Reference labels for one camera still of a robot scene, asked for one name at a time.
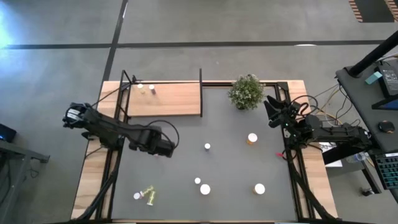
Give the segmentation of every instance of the concrete floor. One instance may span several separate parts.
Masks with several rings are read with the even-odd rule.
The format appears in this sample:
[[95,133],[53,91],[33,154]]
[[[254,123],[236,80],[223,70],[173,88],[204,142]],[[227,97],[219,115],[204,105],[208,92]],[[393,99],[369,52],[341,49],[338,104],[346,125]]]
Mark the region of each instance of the concrete floor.
[[[122,0],[1,1],[0,45],[109,44]],[[360,24],[347,0],[130,0],[119,43],[280,40],[380,40],[398,24]],[[121,70],[145,80],[206,80],[254,73],[261,79],[305,80],[311,95],[333,86],[335,71],[352,65],[375,45],[317,47],[219,47],[118,49],[110,80]],[[108,49],[0,50],[0,123],[16,129],[17,144],[51,155],[28,179],[13,223],[48,223],[70,217],[86,141],[62,128],[70,102],[98,97]],[[318,98],[324,104],[327,95]],[[343,102],[337,94],[328,111]],[[358,117],[351,110],[343,121]],[[389,192],[358,195],[362,173],[331,177],[344,220],[395,223],[398,206]]]

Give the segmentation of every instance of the potted plant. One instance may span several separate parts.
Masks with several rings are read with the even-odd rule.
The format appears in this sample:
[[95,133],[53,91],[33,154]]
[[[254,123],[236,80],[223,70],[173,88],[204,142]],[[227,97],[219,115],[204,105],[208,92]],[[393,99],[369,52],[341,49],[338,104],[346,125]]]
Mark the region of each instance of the potted plant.
[[240,76],[228,92],[232,104],[239,110],[255,109],[264,95],[262,85],[255,75]]

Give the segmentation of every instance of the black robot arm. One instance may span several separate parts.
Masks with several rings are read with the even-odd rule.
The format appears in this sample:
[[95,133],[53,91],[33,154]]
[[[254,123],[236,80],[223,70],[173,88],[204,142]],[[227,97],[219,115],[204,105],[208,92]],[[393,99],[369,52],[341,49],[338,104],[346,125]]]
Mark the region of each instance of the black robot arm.
[[86,129],[88,132],[82,133],[85,138],[97,136],[101,144],[110,149],[122,147],[123,137],[130,141],[130,149],[138,148],[151,155],[172,157],[175,149],[175,144],[163,134],[160,127],[123,123],[101,114],[88,103],[71,103],[62,121],[66,128]]
[[282,125],[289,135],[287,144],[289,149],[303,149],[310,142],[335,142],[338,147],[357,147],[362,151],[372,146],[368,133],[362,127],[353,127],[344,123],[341,126],[324,128],[322,122],[311,114],[306,114],[297,121],[296,117],[302,105],[295,101],[291,103],[277,101],[271,96],[267,96],[267,99],[264,104],[269,126],[275,128]]
[[[310,142],[335,142],[337,145],[336,147],[323,153],[325,164],[328,164],[340,159],[338,156],[335,156],[336,151],[346,149],[344,150],[344,153],[347,153],[347,156],[349,156],[352,155],[353,151],[361,152],[372,146],[366,130],[361,127],[352,127],[345,123],[337,127],[324,128],[322,126],[322,122],[316,116],[311,114],[302,114],[302,111],[305,108],[300,112],[301,107],[309,107],[308,103],[304,103],[302,105],[295,101],[287,103],[286,101],[277,101],[275,98],[267,96],[267,100],[264,101],[264,105],[269,118],[268,125],[272,128],[276,128],[281,125],[284,129],[284,133],[288,135],[286,151],[301,150]],[[298,115],[302,116],[300,121],[296,120]],[[306,198],[309,199],[322,219],[328,220],[328,222],[330,220],[334,220],[334,222],[337,223],[340,222],[331,216],[320,204],[309,189],[308,185],[305,184],[302,177],[295,169],[293,169],[292,178],[297,184],[299,184]]]

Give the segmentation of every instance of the bottle cap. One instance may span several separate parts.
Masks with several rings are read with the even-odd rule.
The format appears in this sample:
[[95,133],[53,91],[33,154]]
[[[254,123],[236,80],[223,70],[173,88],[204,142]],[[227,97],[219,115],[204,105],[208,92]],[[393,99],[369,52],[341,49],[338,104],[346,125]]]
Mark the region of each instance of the bottle cap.
[[135,193],[134,194],[134,199],[138,200],[141,198],[141,194],[140,193]]
[[262,184],[256,184],[256,186],[254,186],[254,191],[257,194],[263,194],[266,191],[266,188]]

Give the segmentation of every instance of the wooden table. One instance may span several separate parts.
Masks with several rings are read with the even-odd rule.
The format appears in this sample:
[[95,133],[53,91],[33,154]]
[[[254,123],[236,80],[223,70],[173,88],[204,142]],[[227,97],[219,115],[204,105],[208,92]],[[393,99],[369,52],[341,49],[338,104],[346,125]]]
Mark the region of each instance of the wooden table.
[[[175,81],[175,83],[195,83],[198,81]],[[225,81],[203,81],[206,82],[225,82]],[[287,82],[289,86],[289,94],[290,99],[293,100],[298,96],[306,95],[306,89],[303,80],[277,80],[277,81],[269,81],[262,80],[262,82]],[[161,82],[151,82],[146,81],[143,83],[161,83]],[[117,89],[120,85],[120,82],[104,82],[101,90],[100,98],[104,97],[111,91]],[[109,97],[105,98],[98,104],[98,111],[107,116],[113,117],[116,109],[116,99],[118,97],[118,92],[111,94]],[[122,106],[126,105],[126,96],[123,96]],[[308,102],[308,98],[300,98],[297,100],[298,103]],[[90,153],[91,151],[99,148],[100,144],[97,140],[90,141],[87,147],[86,153]],[[96,194],[98,193],[101,180],[104,172],[104,165],[106,160],[106,150],[100,150],[92,155],[90,155],[83,164],[80,183],[78,186],[78,190],[76,193],[75,203],[73,206],[73,211],[71,218],[76,218],[81,215],[87,206],[92,202]],[[312,147],[308,147],[302,150],[303,160],[305,163],[305,170],[307,173],[308,184],[311,191],[314,193],[319,202],[326,208],[326,210],[337,217],[337,211],[335,207],[335,202],[333,200],[333,196],[330,189],[330,184],[328,180],[328,176],[326,173],[325,164],[323,162],[322,154],[318,149],[314,149]],[[116,159],[116,155],[112,157],[112,163],[114,164]],[[109,195],[110,190],[107,193],[107,196],[104,200],[103,207],[103,217],[106,216],[106,211],[109,206]],[[300,201],[302,204],[303,215],[304,217],[308,217],[307,200],[304,197],[304,194],[301,190],[299,190]]]

